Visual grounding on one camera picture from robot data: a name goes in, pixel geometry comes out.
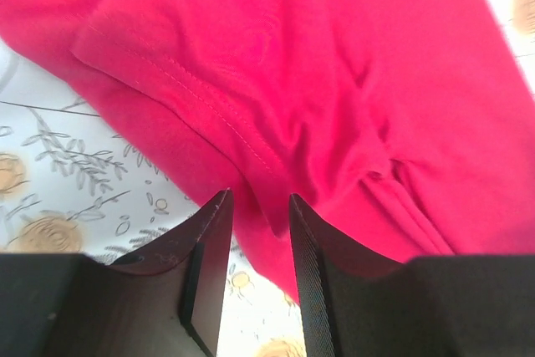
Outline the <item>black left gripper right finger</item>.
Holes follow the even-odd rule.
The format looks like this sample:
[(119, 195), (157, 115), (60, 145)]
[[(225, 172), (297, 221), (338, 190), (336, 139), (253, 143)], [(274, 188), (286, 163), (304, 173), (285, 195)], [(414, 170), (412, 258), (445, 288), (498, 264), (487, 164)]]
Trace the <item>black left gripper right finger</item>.
[(534, 258), (468, 255), (398, 263), (289, 201), (311, 356), (531, 356)]

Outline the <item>pink t shirt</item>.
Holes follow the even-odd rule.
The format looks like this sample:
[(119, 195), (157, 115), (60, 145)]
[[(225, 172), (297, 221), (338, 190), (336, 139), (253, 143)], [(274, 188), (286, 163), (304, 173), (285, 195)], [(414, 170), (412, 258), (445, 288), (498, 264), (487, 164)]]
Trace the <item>pink t shirt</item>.
[(486, 0), (1, 0), (1, 36), (296, 295), (288, 199), (398, 262), (534, 250), (534, 103)]

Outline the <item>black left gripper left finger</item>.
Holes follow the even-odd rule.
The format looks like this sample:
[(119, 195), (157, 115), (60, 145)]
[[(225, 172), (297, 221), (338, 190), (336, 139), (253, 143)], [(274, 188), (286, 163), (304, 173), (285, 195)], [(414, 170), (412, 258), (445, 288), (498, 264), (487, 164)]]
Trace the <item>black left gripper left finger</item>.
[(233, 195), (110, 265), (83, 254), (1, 257), (4, 356), (213, 356)]

